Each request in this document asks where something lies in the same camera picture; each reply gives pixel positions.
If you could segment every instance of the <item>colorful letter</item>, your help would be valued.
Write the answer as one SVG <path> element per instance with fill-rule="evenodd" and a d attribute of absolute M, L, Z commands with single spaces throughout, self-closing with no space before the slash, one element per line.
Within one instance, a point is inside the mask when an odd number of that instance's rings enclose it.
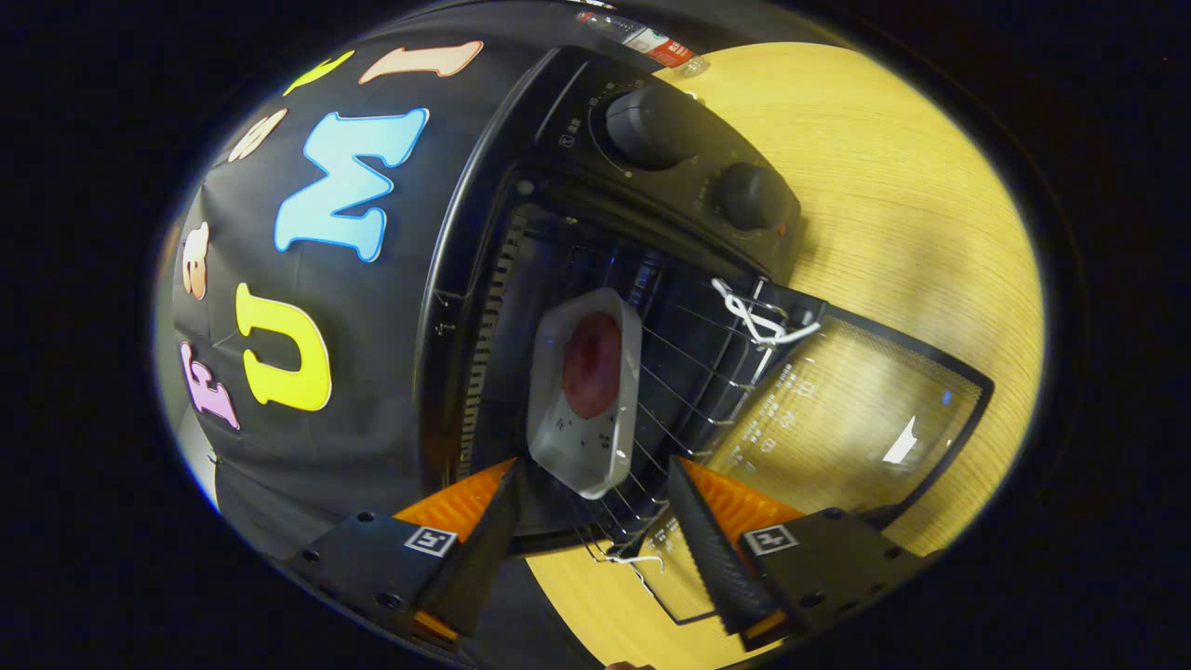
<path fill-rule="evenodd" d="M 211 228 L 202 221 L 182 243 L 182 288 L 201 300 L 207 294 L 207 240 Z"/>
<path fill-rule="evenodd" d="M 256 121 L 252 125 L 252 127 L 248 129 L 248 132 L 244 133 L 244 137 L 241 137 L 239 142 L 237 142 L 236 145 L 232 146 L 231 154 L 227 155 L 227 162 L 230 163 L 232 161 L 243 158 L 244 156 L 255 151 L 256 148 L 261 145 L 261 142 L 264 142 L 264 138 L 268 137 L 270 132 L 273 132 L 273 129 L 276 127 L 279 123 L 281 123 L 281 119 L 286 118 L 286 112 L 288 111 L 289 109 L 280 109 Z"/>
<path fill-rule="evenodd" d="M 323 333 L 300 308 L 257 298 L 248 292 L 248 283 L 236 287 L 236 324 L 248 337 L 254 327 L 288 334 L 298 345 L 301 368 L 297 372 L 280 370 L 257 361 L 251 350 L 244 350 L 244 376 L 256 402 L 269 401 L 306 412 L 318 412 L 331 400 L 331 363 L 326 356 Z"/>
<path fill-rule="evenodd" d="M 194 352 L 189 343 L 182 343 L 182 375 L 191 387 L 191 400 L 194 401 L 195 412 L 208 412 L 239 431 L 239 421 L 236 419 L 236 411 L 231 408 L 231 397 L 223 384 L 211 388 L 211 371 L 207 367 L 194 361 Z"/>
<path fill-rule="evenodd" d="M 405 46 L 394 49 L 381 56 L 360 77 L 360 83 L 369 81 L 386 74 L 403 71 L 434 71 L 438 76 L 450 76 L 472 62 L 472 58 L 484 49 L 484 43 L 479 39 L 466 42 L 459 46 L 439 46 L 436 49 L 417 49 L 406 51 Z"/>
<path fill-rule="evenodd" d="M 336 58 L 333 62 L 331 61 L 331 58 L 328 58 L 322 63 L 314 65 L 308 73 L 295 79 L 294 82 L 289 84 L 289 88 L 286 88 L 286 92 L 282 93 L 281 96 L 285 98 L 286 95 L 289 94 L 291 90 L 298 88 L 299 86 L 305 86 L 312 81 L 318 81 L 319 79 L 323 79 L 323 75 L 339 67 L 339 63 L 350 58 L 353 54 L 355 54 L 355 50 L 348 51 L 347 54 Z"/>
<path fill-rule="evenodd" d="M 274 243 L 285 251 L 294 239 L 351 246 L 364 262 L 380 255 L 385 211 L 363 215 L 335 212 L 367 202 L 393 189 L 386 176 L 356 156 L 376 156 L 386 165 L 405 162 L 426 125 L 430 112 L 411 109 L 395 117 L 339 118 L 331 112 L 318 121 L 303 152 L 326 176 L 286 198 L 278 208 Z"/>

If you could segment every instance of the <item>pink letter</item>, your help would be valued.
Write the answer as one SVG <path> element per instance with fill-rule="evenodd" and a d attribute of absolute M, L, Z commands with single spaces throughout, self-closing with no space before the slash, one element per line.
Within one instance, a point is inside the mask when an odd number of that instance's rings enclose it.
<path fill-rule="evenodd" d="M 186 383 L 191 386 L 191 399 L 198 412 L 210 412 L 239 431 L 239 421 L 236 420 L 236 412 L 231 409 L 231 399 L 227 389 L 223 384 L 216 384 L 212 389 L 211 371 L 201 363 L 193 361 L 194 352 L 189 343 L 182 343 L 182 375 Z"/>
<path fill-rule="evenodd" d="M 368 83 L 378 76 L 403 71 L 434 71 L 438 76 L 450 76 L 472 62 L 472 58 L 484 49 L 479 39 L 464 42 L 459 46 L 438 46 L 436 49 L 417 49 L 406 51 L 405 46 L 394 49 L 380 57 L 360 77 L 360 83 Z"/>

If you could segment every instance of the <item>black knob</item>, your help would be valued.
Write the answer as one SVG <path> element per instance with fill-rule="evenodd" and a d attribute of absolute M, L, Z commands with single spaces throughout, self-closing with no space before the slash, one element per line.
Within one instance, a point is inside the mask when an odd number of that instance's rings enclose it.
<path fill-rule="evenodd" d="M 749 163 L 724 170 L 719 196 L 728 219 L 741 230 L 793 225 L 803 209 L 780 174 Z"/>
<path fill-rule="evenodd" d="M 707 132 L 706 114 L 681 90 L 654 84 L 612 100 L 604 118 L 624 158 L 646 169 L 667 169 L 698 151 L 700 132 Z"/>

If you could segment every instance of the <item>blue letter m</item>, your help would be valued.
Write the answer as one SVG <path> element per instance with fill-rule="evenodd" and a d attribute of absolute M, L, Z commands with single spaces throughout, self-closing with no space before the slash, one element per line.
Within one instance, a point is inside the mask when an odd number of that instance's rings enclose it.
<path fill-rule="evenodd" d="M 336 212 L 393 189 L 392 181 L 357 156 L 376 156 L 391 168 L 401 164 L 428 118 L 430 112 L 423 108 L 397 117 L 344 119 L 338 112 L 323 117 L 303 152 L 326 176 L 281 202 L 273 232 L 278 250 L 285 251 L 294 239 L 313 239 L 351 246 L 364 262 L 376 259 L 385 236 L 385 211 L 372 207 L 363 215 Z"/>

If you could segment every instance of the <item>orange gripper pad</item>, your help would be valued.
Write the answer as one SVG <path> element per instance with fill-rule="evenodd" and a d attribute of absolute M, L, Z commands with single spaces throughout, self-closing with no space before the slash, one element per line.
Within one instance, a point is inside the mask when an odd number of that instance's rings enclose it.
<path fill-rule="evenodd" d="M 457 533 L 459 541 L 466 543 L 515 461 L 498 463 L 456 482 L 394 514 L 393 519 Z"/>
<path fill-rule="evenodd" d="M 740 551 L 741 534 L 785 524 L 805 516 L 797 509 L 771 499 L 740 482 L 685 458 L 678 459 L 699 495 L 724 532 L 732 549 Z"/>

